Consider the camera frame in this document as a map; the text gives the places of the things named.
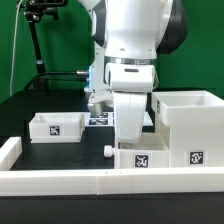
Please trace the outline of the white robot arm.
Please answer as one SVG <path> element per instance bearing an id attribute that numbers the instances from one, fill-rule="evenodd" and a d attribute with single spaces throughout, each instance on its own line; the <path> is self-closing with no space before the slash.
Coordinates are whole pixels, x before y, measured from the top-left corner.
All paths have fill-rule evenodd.
<path id="1" fill-rule="evenodd" d="M 155 61 L 185 40 L 182 0 L 78 0 L 92 22 L 94 61 L 89 68 L 88 107 L 114 111 L 115 140 L 139 141 L 147 95 L 158 86 Z"/>

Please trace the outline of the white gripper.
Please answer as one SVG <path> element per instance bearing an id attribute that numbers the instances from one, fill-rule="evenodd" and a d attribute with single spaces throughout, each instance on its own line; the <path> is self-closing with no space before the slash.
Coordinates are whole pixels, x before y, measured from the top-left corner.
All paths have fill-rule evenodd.
<path id="1" fill-rule="evenodd" d="M 113 93 L 115 139 L 137 143 L 140 139 L 147 104 L 142 93 Z"/>

